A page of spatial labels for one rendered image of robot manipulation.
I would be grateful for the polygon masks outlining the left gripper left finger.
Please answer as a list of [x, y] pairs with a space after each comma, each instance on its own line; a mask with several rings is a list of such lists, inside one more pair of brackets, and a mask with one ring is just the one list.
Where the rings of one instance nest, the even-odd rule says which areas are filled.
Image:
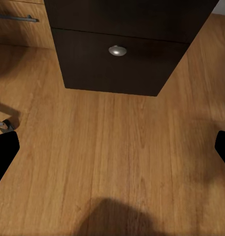
[[0, 180], [20, 149], [20, 143], [15, 131], [0, 135]]

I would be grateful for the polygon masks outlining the swivel chair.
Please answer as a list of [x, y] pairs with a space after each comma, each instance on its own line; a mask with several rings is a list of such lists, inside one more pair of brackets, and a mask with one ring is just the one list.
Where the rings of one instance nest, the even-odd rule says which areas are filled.
[[0, 131], [2, 133], [8, 133], [8, 132], [12, 132], [14, 131], [16, 128], [14, 127], [14, 125], [7, 119], [5, 119], [4, 121], [0, 121]]

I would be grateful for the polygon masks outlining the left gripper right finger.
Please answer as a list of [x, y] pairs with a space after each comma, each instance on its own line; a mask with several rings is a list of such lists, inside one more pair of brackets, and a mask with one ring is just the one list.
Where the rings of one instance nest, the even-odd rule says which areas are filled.
[[225, 162], [225, 131], [219, 131], [216, 137], [215, 149]]

